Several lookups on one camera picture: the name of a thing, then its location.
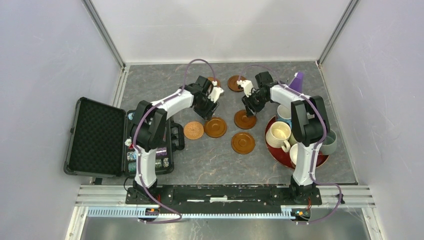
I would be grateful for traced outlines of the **blue white cup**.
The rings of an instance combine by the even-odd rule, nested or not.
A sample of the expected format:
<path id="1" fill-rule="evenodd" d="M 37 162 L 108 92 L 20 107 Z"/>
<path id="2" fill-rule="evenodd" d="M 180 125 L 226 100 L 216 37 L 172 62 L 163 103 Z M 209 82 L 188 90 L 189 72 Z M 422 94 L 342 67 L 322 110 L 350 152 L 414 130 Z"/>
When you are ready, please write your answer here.
<path id="1" fill-rule="evenodd" d="M 290 128 L 292 128 L 291 110 L 280 104 L 276 110 L 275 120 L 277 122 L 284 122 L 288 124 Z"/>

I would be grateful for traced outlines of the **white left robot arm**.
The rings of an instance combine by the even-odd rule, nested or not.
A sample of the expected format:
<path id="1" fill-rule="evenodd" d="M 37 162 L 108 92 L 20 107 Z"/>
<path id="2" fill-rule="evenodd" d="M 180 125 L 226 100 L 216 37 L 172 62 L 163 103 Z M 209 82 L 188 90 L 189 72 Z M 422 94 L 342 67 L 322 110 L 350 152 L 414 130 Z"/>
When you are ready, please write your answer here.
<path id="1" fill-rule="evenodd" d="M 163 99 L 139 102 L 132 119 L 131 135 L 137 154 L 134 179 L 141 186 L 137 196 L 145 204 L 151 204 L 157 198 L 157 190 L 152 187 L 157 182 L 156 152 L 163 141 L 168 119 L 191 108 L 208 121 L 218 108 L 223 93 L 221 87 L 199 76 L 194 83 L 180 87 Z"/>

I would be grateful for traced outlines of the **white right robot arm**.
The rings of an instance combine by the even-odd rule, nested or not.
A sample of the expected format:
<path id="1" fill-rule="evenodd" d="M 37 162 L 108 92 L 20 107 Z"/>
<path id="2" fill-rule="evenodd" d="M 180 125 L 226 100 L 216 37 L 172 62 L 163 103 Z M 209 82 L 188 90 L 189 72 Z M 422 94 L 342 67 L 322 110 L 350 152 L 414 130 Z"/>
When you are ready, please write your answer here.
<path id="1" fill-rule="evenodd" d="M 290 109 L 291 130 L 298 146 L 296 167 L 292 175 L 296 186 L 289 189 L 289 199 L 295 204 L 302 204 L 309 198 L 305 186 L 315 180 L 318 152 L 330 130 L 324 100 L 320 96 L 300 93 L 287 84 L 274 81 L 265 71 L 256 75 L 257 88 L 250 80 L 237 79 L 236 84 L 242 89 L 242 102 L 247 116 L 255 116 L 268 102 L 278 103 Z"/>

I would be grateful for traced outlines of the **woven rattan coaster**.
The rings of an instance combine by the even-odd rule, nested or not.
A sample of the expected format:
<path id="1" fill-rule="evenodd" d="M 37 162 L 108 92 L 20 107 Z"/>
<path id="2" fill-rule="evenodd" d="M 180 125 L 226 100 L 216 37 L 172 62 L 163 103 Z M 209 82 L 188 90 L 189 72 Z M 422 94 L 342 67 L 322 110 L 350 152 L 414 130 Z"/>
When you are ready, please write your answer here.
<path id="1" fill-rule="evenodd" d="M 198 121 L 188 122 L 183 128 L 183 134 L 189 140 L 197 140 L 204 134 L 204 126 Z"/>

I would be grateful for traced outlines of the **brown wooden coaster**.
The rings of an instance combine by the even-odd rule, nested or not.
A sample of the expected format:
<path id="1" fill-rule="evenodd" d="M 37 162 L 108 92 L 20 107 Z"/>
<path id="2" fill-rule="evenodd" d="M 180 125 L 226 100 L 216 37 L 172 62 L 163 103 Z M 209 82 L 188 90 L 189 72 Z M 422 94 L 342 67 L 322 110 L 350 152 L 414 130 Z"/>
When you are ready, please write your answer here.
<path id="1" fill-rule="evenodd" d="M 219 79 L 214 78 L 214 77 L 208 77 L 207 79 L 211 82 L 212 88 L 215 88 L 215 87 L 220 88 L 221 87 L 221 82 L 220 82 Z"/>
<path id="2" fill-rule="evenodd" d="M 256 116 L 247 116 L 246 110 L 239 110 L 234 114 L 234 124 L 243 130 L 253 128 L 257 123 Z"/>
<path id="3" fill-rule="evenodd" d="M 220 117 L 212 117 L 203 125 L 204 132 L 211 138 L 222 137 L 228 129 L 227 123 Z"/>
<path id="4" fill-rule="evenodd" d="M 231 139 L 232 149 L 241 155 L 251 153 L 256 146 L 254 137 L 248 132 L 238 132 Z"/>
<path id="5" fill-rule="evenodd" d="M 242 92 L 243 89 L 239 87 L 239 85 L 237 84 L 238 80 L 246 80 L 246 78 L 242 75 L 233 75 L 231 76 L 228 81 L 227 81 L 227 86 L 228 88 L 233 91 L 233 92 Z"/>

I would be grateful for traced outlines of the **cream ribbed mug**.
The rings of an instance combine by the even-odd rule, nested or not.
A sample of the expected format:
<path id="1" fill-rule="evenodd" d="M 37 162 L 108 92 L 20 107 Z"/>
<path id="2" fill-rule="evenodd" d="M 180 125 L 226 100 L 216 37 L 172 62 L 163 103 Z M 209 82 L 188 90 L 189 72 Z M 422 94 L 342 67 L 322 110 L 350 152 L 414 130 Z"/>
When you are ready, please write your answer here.
<path id="1" fill-rule="evenodd" d="M 266 131 L 265 141 L 270 147 L 282 149 L 283 152 L 288 153 L 291 149 L 289 143 L 291 134 L 291 128 L 286 122 L 276 121 Z"/>

